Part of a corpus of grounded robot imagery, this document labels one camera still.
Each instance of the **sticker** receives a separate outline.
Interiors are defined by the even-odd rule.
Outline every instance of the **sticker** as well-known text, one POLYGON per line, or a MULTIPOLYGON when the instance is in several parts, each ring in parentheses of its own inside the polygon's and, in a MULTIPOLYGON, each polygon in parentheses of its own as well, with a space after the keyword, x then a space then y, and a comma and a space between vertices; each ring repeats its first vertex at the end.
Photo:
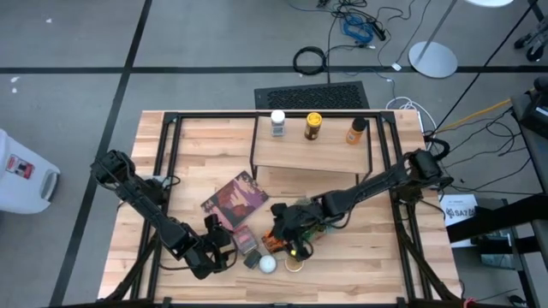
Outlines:
POLYGON ((6 171, 28 180, 33 174, 34 165, 12 154, 8 159, 6 171))

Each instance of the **yellow can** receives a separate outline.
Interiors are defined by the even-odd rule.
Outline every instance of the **yellow can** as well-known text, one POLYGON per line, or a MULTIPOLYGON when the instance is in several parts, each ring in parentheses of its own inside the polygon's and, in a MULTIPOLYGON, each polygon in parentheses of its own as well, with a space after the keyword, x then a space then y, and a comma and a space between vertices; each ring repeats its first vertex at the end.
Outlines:
POLYGON ((305 128, 305 138, 315 140, 318 137, 319 128, 322 125, 322 116, 318 112, 311 112, 307 115, 307 127, 305 128))

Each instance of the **spice jar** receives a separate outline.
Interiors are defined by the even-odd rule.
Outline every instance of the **spice jar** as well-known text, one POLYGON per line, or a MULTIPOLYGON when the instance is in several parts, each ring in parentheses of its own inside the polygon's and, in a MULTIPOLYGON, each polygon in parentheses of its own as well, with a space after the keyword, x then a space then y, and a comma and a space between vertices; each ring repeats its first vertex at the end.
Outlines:
POLYGON ((360 142, 361 135, 363 134, 363 131, 366 130, 368 125, 369 122, 366 119, 362 117, 355 118, 352 121, 352 127, 348 130, 348 133, 346 134, 346 142, 349 145, 355 145, 360 142))
POLYGON ((271 113, 271 122, 272 122, 272 137, 281 137, 285 134, 285 112, 282 110, 274 110, 271 113))
POLYGON ((305 138, 315 140, 318 137, 319 127, 322 125, 322 116, 318 112, 311 112, 307 115, 307 127, 305 138))

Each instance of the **wooden table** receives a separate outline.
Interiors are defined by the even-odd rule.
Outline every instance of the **wooden table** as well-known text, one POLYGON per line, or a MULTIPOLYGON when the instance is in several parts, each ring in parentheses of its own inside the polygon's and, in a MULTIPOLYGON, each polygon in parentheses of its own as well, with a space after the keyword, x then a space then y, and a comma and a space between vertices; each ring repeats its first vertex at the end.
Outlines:
MULTIPOLYGON (((402 151, 423 148, 416 112, 398 110, 396 123, 402 151)), ((140 175, 151 175, 158 148, 163 111, 144 111, 134 143, 132 159, 140 175)), ((169 216, 189 223, 199 234, 206 231, 200 204, 242 170, 250 172, 249 153, 253 136, 253 119, 185 119, 178 149, 175 175, 182 183, 173 188, 169 216)), ((384 171, 376 125, 372 128, 372 174, 384 171)), ((384 130, 389 132, 388 125, 384 130)), ((169 157, 171 137, 168 134, 164 161, 169 157)), ((393 147, 391 161, 395 162, 393 147)), ((247 219, 247 225, 259 238, 272 227, 271 204, 292 204, 298 198, 355 184, 349 173, 260 167, 257 182, 271 198, 247 219)), ((425 200, 439 205, 434 192, 424 191, 425 200)), ((444 221, 439 211, 417 204, 416 217, 427 262, 454 293, 461 289, 444 221)), ((130 206, 118 211, 108 259, 104 268, 99 297, 104 297, 126 275, 134 263, 140 242, 143 219, 130 206)), ((303 270, 290 273, 283 266, 284 252, 275 255, 278 269, 271 275, 250 270, 240 256, 230 270, 194 278, 188 270, 159 271, 156 302, 170 296, 175 303, 394 303, 406 297, 402 266, 388 193, 381 193, 358 204, 349 225, 314 242, 315 252, 303 270)), ((420 279, 410 257, 418 297, 420 279)), ((161 262, 166 266, 183 266, 168 252, 161 262)), ((149 264, 141 283, 141 296, 146 294, 149 264)))

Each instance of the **white cap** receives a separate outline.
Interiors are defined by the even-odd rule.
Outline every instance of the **white cap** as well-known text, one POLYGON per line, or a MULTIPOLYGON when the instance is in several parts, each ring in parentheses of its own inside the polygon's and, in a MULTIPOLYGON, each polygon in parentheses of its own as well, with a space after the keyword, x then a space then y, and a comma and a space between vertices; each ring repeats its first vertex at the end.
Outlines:
POLYGON ((281 123, 285 120, 285 112, 283 110, 274 110, 271 113, 271 119, 275 123, 281 123))

